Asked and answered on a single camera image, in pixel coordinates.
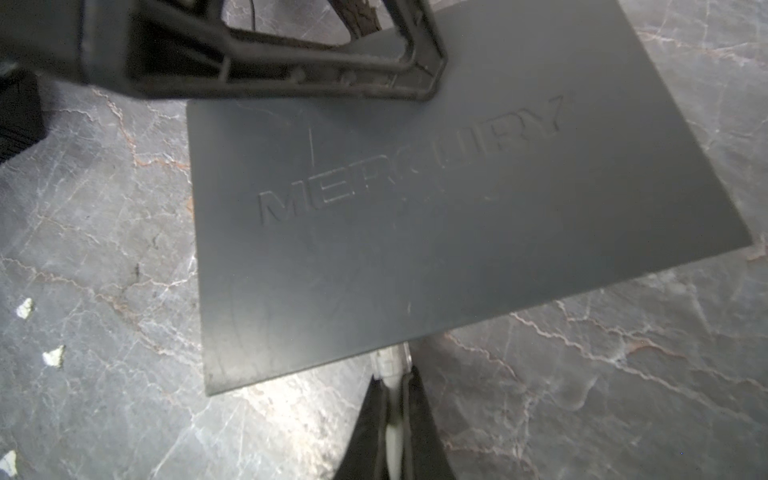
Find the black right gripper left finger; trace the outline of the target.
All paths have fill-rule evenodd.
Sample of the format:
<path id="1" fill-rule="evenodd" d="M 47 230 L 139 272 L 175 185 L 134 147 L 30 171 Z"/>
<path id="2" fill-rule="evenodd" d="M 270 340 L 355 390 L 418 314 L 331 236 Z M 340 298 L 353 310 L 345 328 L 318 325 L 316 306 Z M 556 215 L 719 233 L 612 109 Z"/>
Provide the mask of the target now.
<path id="1" fill-rule="evenodd" d="M 388 391 L 372 377 L 334 480 L 381 480 L 388 478 L 385 433 Z"/>

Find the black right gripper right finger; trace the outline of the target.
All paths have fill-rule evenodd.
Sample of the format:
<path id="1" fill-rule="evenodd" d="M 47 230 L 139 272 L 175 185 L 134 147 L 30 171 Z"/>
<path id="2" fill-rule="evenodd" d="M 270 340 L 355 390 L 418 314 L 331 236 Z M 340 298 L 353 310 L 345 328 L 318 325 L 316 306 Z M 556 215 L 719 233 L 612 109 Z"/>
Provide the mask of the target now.
<path id="1" fill-rule="evenodd" d="M 404 450 L 402 479 L 456 478 L 435 424 L 426 390 L 416 367 L 403 380 Z"/>

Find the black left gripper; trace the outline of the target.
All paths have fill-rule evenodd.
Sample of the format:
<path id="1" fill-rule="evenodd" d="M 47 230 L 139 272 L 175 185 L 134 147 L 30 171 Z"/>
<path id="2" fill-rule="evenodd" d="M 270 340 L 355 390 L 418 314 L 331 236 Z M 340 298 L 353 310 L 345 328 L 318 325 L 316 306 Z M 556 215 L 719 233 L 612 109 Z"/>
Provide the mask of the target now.
<path id="1" fill-rule="evenodd" d="M 1 58 L 81 81 L 82 22 L 80 0 L 1 0 Z"/>

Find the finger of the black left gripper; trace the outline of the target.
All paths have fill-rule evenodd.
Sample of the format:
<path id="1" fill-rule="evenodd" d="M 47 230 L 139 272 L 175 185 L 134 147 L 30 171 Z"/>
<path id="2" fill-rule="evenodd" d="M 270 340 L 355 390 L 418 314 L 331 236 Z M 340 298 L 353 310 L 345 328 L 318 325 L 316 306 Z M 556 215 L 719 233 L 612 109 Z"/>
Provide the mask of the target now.
<path id="1" fill-rule="evenodd" d="M 381 30 L 376 9 L 366 0 L 329 0 L 352 40 L 361 39 Z"/>
<path id="2" fill-rule="evenodd" d="M 141 99 L 434 96 L 447 52 L 425 1 L 387 1 L 397 57 L 228 26 L 221 1 L 86 1 L 86 83 Z"/>

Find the slim ribbed black switch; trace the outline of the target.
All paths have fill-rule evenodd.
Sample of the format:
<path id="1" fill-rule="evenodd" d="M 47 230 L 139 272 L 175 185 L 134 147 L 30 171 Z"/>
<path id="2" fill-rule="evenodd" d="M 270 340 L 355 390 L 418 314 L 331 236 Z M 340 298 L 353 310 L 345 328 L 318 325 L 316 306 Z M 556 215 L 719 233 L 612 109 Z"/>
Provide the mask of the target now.
<path id="1" fill-rule="evenodd" d="M 35 145 L 47 135 L 37 76 L 26 70 L 1 79 L 1 162 Z"/>

